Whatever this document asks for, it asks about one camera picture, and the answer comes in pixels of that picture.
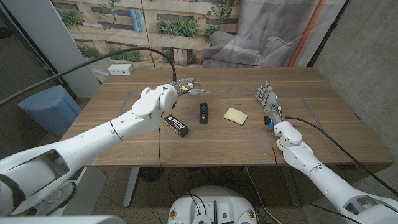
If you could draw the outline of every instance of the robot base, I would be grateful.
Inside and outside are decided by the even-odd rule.
[[[192,189],[178,198],[170,209],[167,223],[222,224],[232,222],[257,223],[253,206],[242,195],[231,189],[206,185]]]

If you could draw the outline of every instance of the black box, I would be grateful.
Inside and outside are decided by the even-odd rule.
[[[164,118],[165,123],[169,126],[173,131],[175,131],[181,138],[188,134],[188,127],[175,118],[173,115],[168,115]]]

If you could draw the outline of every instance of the yellow sponge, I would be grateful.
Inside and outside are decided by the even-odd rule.
[[[237,109],[230,108],[225,113],[224,118],[242,125],[245,122],[246,118],[248,118],[248,116],[238,111]]]

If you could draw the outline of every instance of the power strip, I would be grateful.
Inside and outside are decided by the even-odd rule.
[[[111,75],[130,75],[134,68],[131,64],[112,64],[108,70]]]

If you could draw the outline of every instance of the remote control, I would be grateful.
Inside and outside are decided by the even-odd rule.
[[[201,103],[199,109],[199,122],[201,124],[207,124],[207,116],[208,116],[208,106],[207,103]]]

